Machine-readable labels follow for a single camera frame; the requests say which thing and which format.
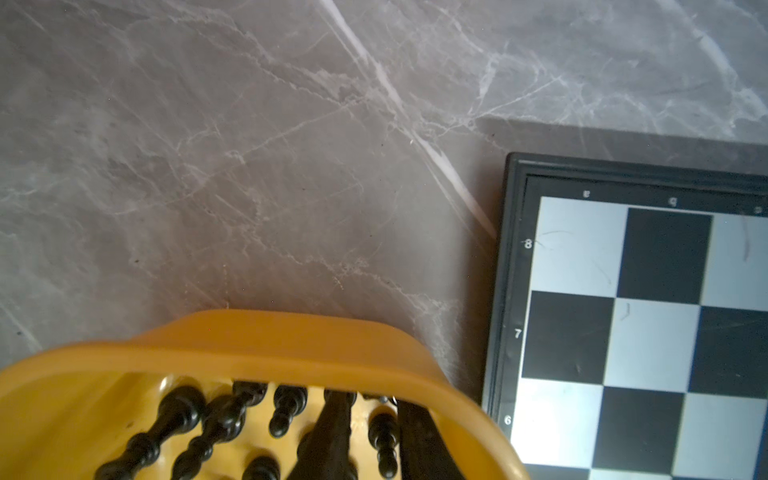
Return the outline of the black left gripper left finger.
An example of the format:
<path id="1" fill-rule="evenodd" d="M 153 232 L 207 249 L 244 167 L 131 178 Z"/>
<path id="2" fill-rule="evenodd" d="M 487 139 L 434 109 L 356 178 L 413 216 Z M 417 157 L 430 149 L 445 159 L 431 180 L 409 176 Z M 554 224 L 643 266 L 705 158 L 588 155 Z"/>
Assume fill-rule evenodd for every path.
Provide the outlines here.
<path id="1" fill-rule="evenodd" d="M 351 409 L 357 394 L 328 391 L 325 404 L 288 479 L 346 479 Z"/>

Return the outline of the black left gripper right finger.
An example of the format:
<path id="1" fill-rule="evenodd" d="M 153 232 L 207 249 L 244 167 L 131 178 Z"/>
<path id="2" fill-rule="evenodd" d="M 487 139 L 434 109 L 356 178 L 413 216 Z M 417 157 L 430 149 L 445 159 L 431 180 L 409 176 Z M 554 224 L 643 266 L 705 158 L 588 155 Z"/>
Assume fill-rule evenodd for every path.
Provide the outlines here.
<path id="1" fill-rule="evenodd" d="M 426 408 L 399 400 L 398 419 L 403 479 L 465 479 Z"/>

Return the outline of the black chess piece in tray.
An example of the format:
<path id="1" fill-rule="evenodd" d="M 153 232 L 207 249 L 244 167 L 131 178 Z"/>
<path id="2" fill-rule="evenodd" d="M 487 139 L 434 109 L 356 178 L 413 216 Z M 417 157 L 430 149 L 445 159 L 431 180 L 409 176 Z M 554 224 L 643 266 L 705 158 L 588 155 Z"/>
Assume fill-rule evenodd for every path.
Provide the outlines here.
<path id="1" fill-rule="evenodd" d="M 273 397 L 275 410 L 268 425 L 270 435 L 274 438 L 285 436 L 293 419 L 306 408 L 307 401 L 306 387 L 279 385 Z"/>
<path id="2" fill-rule="evenodd" d="M 191 431 L 201 420 L 205 409 L 203 393 L 193 386 L 180 386 L 163 397 L 157 418 L 146 432 L 132 436 L 124 452 L 115 460 L 101 465 L 95 479 L 134 479 L 143 468 L 159 457 L 162 444 L 170 437 Z"/>
<path id="3" fill-rule="evenodd" d="M 249 407 L 266 396 L 267 383 L 234 381 L 232 393 L 216 397 L 207 406 L 202 433 L 175 460 L 171 478 L 193 479 L 213 454 L 214 445 L 235 439 L 242 431 Z"/>

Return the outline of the black white chess board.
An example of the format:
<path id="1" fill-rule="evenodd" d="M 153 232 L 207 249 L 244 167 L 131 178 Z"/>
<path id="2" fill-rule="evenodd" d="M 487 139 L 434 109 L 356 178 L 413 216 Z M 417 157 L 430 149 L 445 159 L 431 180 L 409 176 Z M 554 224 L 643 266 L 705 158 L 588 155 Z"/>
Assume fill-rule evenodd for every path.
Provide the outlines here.
<path id="1" fill-rule="evenodd" d="M 767 180 L 511 154 L 482 405 L 533 479 L 767 475 Z"/>

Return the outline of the yellow plastic tray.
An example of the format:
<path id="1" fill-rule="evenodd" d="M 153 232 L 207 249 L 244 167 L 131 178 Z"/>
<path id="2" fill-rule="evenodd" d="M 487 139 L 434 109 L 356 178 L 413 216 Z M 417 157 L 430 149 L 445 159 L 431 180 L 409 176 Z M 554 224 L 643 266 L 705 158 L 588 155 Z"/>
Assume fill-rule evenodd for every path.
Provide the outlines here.
<path id="1" fill-rule="evenodd" d="M 1 373 L 5 479 L 524 479 L 430 351 L 386 324 L 198 312 Z"/>

